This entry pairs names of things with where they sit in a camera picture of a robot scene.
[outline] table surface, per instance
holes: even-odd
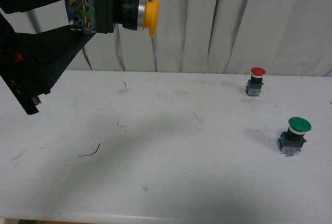
[[[33,116],[0,80],[0,217],[330,223],[332,78],[249,78],[65,71]],[[294,116],[312,130],[286,157]]]

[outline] green tape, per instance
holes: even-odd
[[[80,12],[82,17],[87,17],[87,18],[94,18],[94,12],[90,12],[90,11],[81,11]]]

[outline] green button cap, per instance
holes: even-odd
[[[290,127],[298,132],[309,132],[311,130],[311,124],[300,117],[292,117],[288,121]]]

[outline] red button cap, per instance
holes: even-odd
[[[253,73],[253,75],[256,75],[256,76],[262,76],[266,73],[265,69],[263,69],[261,67],[253,67],[251,69],[251,72]]]

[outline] white curtain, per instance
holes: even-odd
[[[6,18],[17,32],[67,24],[63,2]],[[332,76],[331,57],[332,0],[160,0],[153,39],[120,25],[69,69]]]

